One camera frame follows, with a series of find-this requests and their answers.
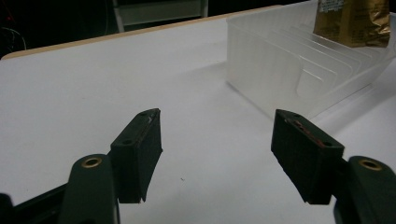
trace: table surface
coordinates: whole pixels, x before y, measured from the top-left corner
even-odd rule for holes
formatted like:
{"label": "table surface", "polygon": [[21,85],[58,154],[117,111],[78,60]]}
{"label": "table surface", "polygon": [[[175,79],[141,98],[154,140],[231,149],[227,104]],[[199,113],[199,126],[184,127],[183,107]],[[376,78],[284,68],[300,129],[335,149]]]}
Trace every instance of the table surface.
{"label": "table surface", "polygon": [[[226,19],[0,61],[0,190],[22,203],[67,181],[137,113],[162,111],[164,153],[121,223],[334,223],[270,151],[273,121],[225,81]],[[396,61],[312,119],[344,158],[396,168]]]}

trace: gold foil package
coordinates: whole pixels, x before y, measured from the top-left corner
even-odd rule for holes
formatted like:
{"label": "gold foil package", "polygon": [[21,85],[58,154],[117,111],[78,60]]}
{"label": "gold foil package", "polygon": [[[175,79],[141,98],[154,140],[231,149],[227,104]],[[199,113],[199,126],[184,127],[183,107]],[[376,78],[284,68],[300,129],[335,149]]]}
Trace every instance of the gold foil package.
{"label": "gold foil package", "polygon": [[318,0],[314,34],[352,48],[385,48],[389,19],[389,0]]}

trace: dark background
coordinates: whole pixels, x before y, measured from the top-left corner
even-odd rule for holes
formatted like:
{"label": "dark background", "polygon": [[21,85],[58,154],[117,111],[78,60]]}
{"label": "dark background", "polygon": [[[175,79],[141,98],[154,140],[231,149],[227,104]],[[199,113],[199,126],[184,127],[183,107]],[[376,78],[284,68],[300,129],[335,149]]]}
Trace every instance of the dark background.
{"label": "dark background", "polygon": [[[119,4],[155,1],[119,0]],[[209,0],[208,15],[298,2],[303,0]],[[389,2],[396,11],[396,2]],[[112,0],[0,0],[0,27],[0,58],[25,46],[33,49],[118,32]]]}

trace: transparent plastic bin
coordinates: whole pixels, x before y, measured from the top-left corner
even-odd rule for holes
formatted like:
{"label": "transparent plastic bin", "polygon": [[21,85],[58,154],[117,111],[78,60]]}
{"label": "transparent plastic bin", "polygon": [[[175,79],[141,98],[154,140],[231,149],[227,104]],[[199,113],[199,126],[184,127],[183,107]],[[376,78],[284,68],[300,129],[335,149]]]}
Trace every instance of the transparent plastic bin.
{"label": "transparent plastic bin", "polygon": [[233,16],[227,81],[270,117],[309,119],[372,83],[396,57],[396,15],[387,48],[349,48],[312,34],[318,1]]}

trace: wooden table edge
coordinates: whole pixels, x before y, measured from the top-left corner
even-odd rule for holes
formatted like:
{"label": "wooden table edge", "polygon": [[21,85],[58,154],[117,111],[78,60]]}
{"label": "wooden table edge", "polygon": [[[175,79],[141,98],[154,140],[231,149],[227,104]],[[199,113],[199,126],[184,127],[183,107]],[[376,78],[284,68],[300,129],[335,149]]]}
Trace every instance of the wooden table edge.
{"label": "wooden table edge", "polygon": [[120,37],[125,37],[125,36],[130,36],[130,35],[140,35],[140,34],[147,33],[147,32],[159,31],[159,30],[163,30],[163,29],[194,24],[194,23],[202,22],[202,21],[213,21],[213,20],[227,18],[227,17],[237,15],[237,14],[242,14],[242,13],[247,13],[247,12],[252,12],[252,11],[257,11],[257,10],[263,10],[263,9],[267,9],[270,7],[259,7],[259,8],[254,8],[254,9],[250,9],[250,10],[245,10],[245,11],[238,11],[238,12],[222,14],[222,15],[213,16],[213,17],[205,17],[205,18],[191,20],[191,21],[181,21],[181,22],[176,22],[176,23],[170,23],[170,24],[166,24],[166,25],[149,27],[146,29],[134,30],[134,31],[118,33],[118,34],[114,34],[114,35],[104,35],[104,36],[99,36],[99,37],[94,37],[94,38],[89,38],[89,39],[78,40],[78,41],[74,41],[74,42],[63,43],[63,44],[59,44],[59,45],[52,45],[52,46],[37,48],[37,49],[15,51],[15,52],[12,52],[12,53],[9,53],[9,54],[3,56],[3,58],[1,60],[12,59],[12,58],[17,58],[17,57],[21,57],[21,56],[26,56],[26,55],[56,50],[56,49],[65,49],[65,48],[70,48],[70,47],[74,47],[74,46],[80,46],[80,45],[84,45],[84,44],[90,44],[90,43],[95,43],[95,42],[99,42],[99,41],[120,38]]}

